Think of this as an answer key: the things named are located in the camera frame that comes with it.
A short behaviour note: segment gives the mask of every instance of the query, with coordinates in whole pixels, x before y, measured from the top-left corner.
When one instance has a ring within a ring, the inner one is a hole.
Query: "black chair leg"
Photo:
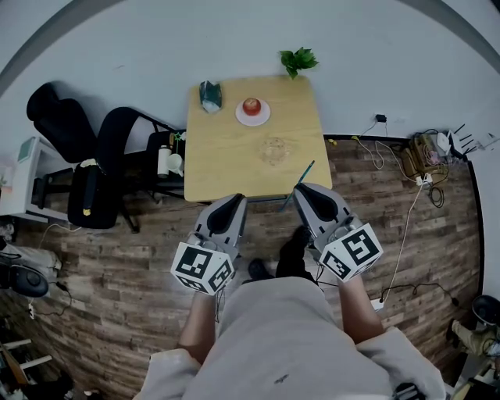
[[[154,201],[156,204],[159,204],[160,202],[162,202],[161,199],[160,200],[156,200],[156,198],[155,198],[155,192],[154,191],[152,191],[152,192],[146,191],[146,190],[144,190],[144,191],[148,194],[148,196],[151,198],[151,200]]]
[[[128,213],[128,210],[125,207],[125,205],[123,204],[123,202],[121,202],[121,204],[120,204],[120,213],[122,214],[123,218],[125,218],[125,221],[127,222],[127,225],[130,228],[130,230],[132,231],[132,233],[138,234],[139,233],[139,226],[134,225],[134,223],[132,222],[132,219],[130,218],[130,214]]]

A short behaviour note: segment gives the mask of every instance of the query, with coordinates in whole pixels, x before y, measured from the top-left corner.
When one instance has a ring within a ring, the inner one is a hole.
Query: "white cup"
[[[169,171],[173,173],[178,173],[182,177],[184,176],[184,160],[178,154],[171,154],[169,158],[166,159],[166,167]]]

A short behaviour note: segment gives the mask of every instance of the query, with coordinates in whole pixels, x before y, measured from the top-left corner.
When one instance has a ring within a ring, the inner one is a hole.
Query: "person's hand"
[[[197,291],[193,296],[189,317],[180,333],[177,348],[185,348],[200,364],[203,364],[215,343],[215,310],[215,296]]]
[[[339,281],[344,332],[356,343],[382,335],[384,327],[366,294],[361,275],[345,283]]]

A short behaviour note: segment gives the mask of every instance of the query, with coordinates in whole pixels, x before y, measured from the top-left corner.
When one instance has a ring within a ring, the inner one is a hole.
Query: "white bottle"
[[[158,178],[166,179],[169,176],[169,168],[166,165],[166,160],[169,158],[169,155],[172,154],[172,150],[170,150],[166,145],[163,145],[158,150]]]

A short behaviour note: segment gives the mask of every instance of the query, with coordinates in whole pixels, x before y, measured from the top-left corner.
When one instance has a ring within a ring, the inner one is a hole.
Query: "electrical cord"
[[[77,229],[70,229],[70,228],[66,228],[66,227],[62,227],[61,225],[59,225],[58,223],[53,223],[52,225],[49,225],[47,227],[47,229],[45,230],[44,234],[42,235],[41,237],[41,240],[40,240],[40,244],[38,245],[38,248],[41,247],[41,244],[44,242],[44,239],[45,239],[45,235],[47,234],[48,230],[52,227],[60,227],[61,229],[64,229],[64,230],[67,230],[68,232],[76,232],[77,230],[80,230],[81,227],[78,227]]]
[[[325,266],[320,264],[319,262],[317,263],[318,264],[318,269],[316,271],[316,283],[318,283],[318,280],[321,278],[321,275],[323,275],[323,272],[325,270]]]
[[[433,160],[433,155],[436,156],[438,155],[434,150],[430,150],[429,145],[424,145],[423,146],[423,155],[425,155],[425,160],[427,161],[427,164],[430,166],[436,166],[439,164],[439,160]]]
[[[216,315],[215,315],[215,320],[217,323],[220,322],[219,318],[219,310],[220,310],[220,303],[222,302],[222,299],[224,301],[224,304],[226,304],[226,288],[223,287],[221,291],[218,291],[216,293]]]
[[[427,129],[425,130],[424,132],[418,132],[418,134],[426,134],[427,132],[429,132],[430,130],[433,130],[434,132],[436,132],[437,134],[439,133],[438,130],[435,130],[434,128],[430,128],[430,129]]]
[[[378,147],[377,145],[382,145],[384,146],[385,148],[388,148],[390,151],[391,151],[391,154],[392,156],[394,157],[394,160],[396,161],[396,163],[398,164],[398,167],[399,167],[399,170],[401,171],[401,173],[403,174],[403,176],[412,181],[412,182],[415,182],[416,183],[416,180],[412,179],[411,177],[409,177],[408,175],[405,174],[405,171],[403,170],[403,168],[401,167],[401,164],[399,163],[398,161],[398,158],[396,157],[396,154],[394,153],[394,151],[392,150],[391,147],[385,145],[384,143],[381,143],[380,141],[375,141],[375,149],[377,150],[377,154],[378,156],[380,157],[380,159],[382,160],[382,165],[381,166],[378,166],[377,163],[375,162],[375,158],[373,157],[373,153],[363,144],[361,143],[361,141],[356,138],[355,140],[357,140],[357,142],[365,149],[368,151],[368,153],[372,156],[372,162],[373,162],[373,165],[375,166],[375,168],[377,168],[378,170],[381,170],[383,167],[384,167],[384,157],[381,155],[381,153],[378,151]]]
[[[378,121],[375,121],[371,127],[369,127],[368,129],[366,129],[362,134],[360,134],[358,136],[362,137],[366,132],[368,132],[369,130],[372,130],[375,127],[375,125],[377,125],[377,122]]]
[[[385,298],[382,298],[383,302],[386,302],[388,300],[389,294],[391,293],[392,284],[394,283],[394,279],[396,278],[396,273],[398,272],[398,268],[399,268],[399,260],[401,259],[401,254],[403,253],[403,248],[405,247],[406,234],[408,233],[409,216],[413,210],[413,207],[415,206],[417,199],[420,196],[420,192],[422,191],[422,189],[423,189],[423,185],[420,186],[420,189],[419,189],[418,193],[416,194],[415,200],[413,200],[413,204],[408,210],[408,216],[406,217],[405,233],[403,234],[401,248],[399,249],[398,261],[396,261],[396,268],[395,268],[394,274],[392,275],[391,284],[389,285],[389,288],[387,290],[387,296]]]
[[[69,307],[71,307],[71,305],[73,304],[73,296],[71,295],[71,293],[68,290],[68,288],[66,287],[66,285],[60,284],[59,282],[50,282],[50,284],[55,284],[59,289],[61,289],[62,291],[65,291],[70,297],[70,303],[68,305],[65,305],[64,308],[62,309],[62,311],[60,311],[60,312],[55,312],[55,311],[54,312],[47,312],[47,313],[37,312],[37,315],[39,315],[39,316],[62,316],[64,314],[64,312]]]
[[[434,205],[434,207],[440,209],[445,205],[445,191],[441,189],[440,187],[436,187],[436,185],[440,184],[441,182],[444,182],[448,178],[448,174],[450,172],[450,165],[448,162],[442,164],[446,165],[446,175],[443,179],[439,180],[436,183],[432,183],[429,189],[429,199],[430,202]]]
[[[317,281],[318,284],[327,284],[328,286],[335,286],[336,288],[338,288],[338,285],[337,284],[329,284],[328,282],[324,282],[322,280],[318,280]]]
[[[459,309],[465,309],[466,311],[469,311],[469,309],[461,307],[459,300],[456,297],[453,297],[453,295],[449,291],[447,291],[444,287],[442,287],[437,282],[434,282],[432,284],[399,284],[399,285],[396,285],[396,286],[386,287],[385,289],[382,290],[382,293],[380,294],[380,302],[383,302],[384,293],[386,291],[390,291],[391,289],[397,289],[397,288],[408,288],[408,287],[411,287],[411,288],[413,288],[413,295],[415,296],[415,295],[417,295],[417,289],[418,289],[419,286],[438,286],[445,294],[447,294],[450,297],[450,299],[452,300],[452,304],[455,307],[458,307]]]
[[[405,147],[403,145],[400,145],[399,143],[392,143],[389,145],[389,148],[393,151],[393,152],[397,152],[397,153],[401,153]],[[411,157],[408,157],[408,161],[412,164],[412,168],[417,171],[418,168],[417,166],[415,165],[415,162],[413,161],[413,159]],[[413,178],[413,177],[416,177],[416,176],[419,176],[420,174],[418,172],[416,172],[415,174],[413,174],[411,177],[409,177],[408,175],[406,175],[406,173],[403,172],[403,175],[405,175],[406,177],[408,178]]]

